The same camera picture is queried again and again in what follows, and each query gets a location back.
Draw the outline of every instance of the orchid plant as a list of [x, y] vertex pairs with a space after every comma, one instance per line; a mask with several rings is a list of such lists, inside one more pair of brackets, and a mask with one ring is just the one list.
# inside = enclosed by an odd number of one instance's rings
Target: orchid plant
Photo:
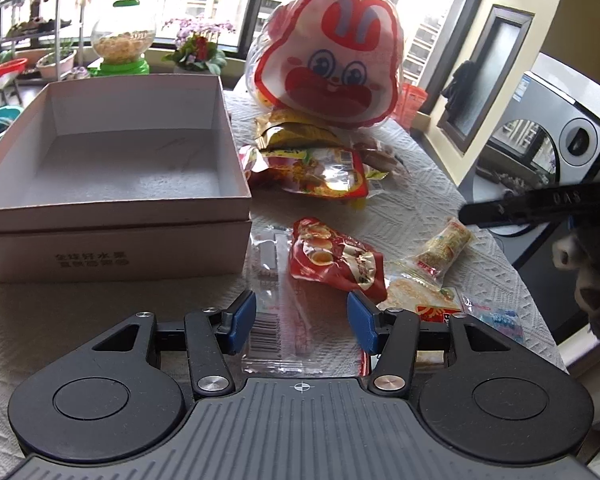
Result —
[[215, 23], [204, 18], [172, 18], [164, 23], [163, 28], [174, 23], [179, 26], [175, 52], [167, 54], [162, 60], [173, 61], [184, 70], [208, 70], [220, 75], [226, 65], [226, 57], [218, 48], [218, 39], [223, 31], [234, 32], [234, 26], [230, 22]]

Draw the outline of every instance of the black cloth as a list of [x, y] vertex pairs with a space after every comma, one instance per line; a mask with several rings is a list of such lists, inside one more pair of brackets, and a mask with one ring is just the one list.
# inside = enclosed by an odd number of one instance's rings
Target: black cloth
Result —
[[475, 63], [465, 61], [454, 72], [451, 83], [441, 92], [442, 97], [446, 98], [445, 109], [450, 115], [462, 104], [469, 85], [474, 80], [475, 71]]

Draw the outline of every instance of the metal screw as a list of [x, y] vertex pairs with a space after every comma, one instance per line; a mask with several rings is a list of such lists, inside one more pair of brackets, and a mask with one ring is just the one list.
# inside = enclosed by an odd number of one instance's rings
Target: metal screw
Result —
[[392, 392], [404, 388], [406, 384], [402, 377], [397, 375], [381, 375], [374, 381], [376, 388], [386, 392]]
[[198, 381], [198, 387], [206, 392], [219, 392], [229, 385], [229, 381], [219, 375], [208, 375]]

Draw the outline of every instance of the inflatable rabbit balloon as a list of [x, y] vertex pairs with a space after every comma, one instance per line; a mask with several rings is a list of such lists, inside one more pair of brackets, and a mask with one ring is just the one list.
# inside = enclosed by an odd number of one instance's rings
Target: inflatable rabbit balloon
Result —
[[401, 88], [402, 29], [388, 0], [289, 0], [247, 58], [251, 95], [334, 126], [383, 121]]

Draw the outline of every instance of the blue gripper pad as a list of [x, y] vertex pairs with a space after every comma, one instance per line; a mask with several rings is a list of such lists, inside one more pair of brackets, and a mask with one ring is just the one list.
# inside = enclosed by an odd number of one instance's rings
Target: blue gripper pad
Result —
[[376, 355], [378, 334], [374, 327], [373, 315], [356, 295], [351, 293], [347, 296], [347, 319], [362, 349], [371, 355]]
[[253, 322], [256, 319], [256, 295], [251, 293], [241, 304], [240, 308], [234, 313], [234, 320], [231, 325], [231, 332], [227, 335], [229, 355], [239, 352], [247, 341]]

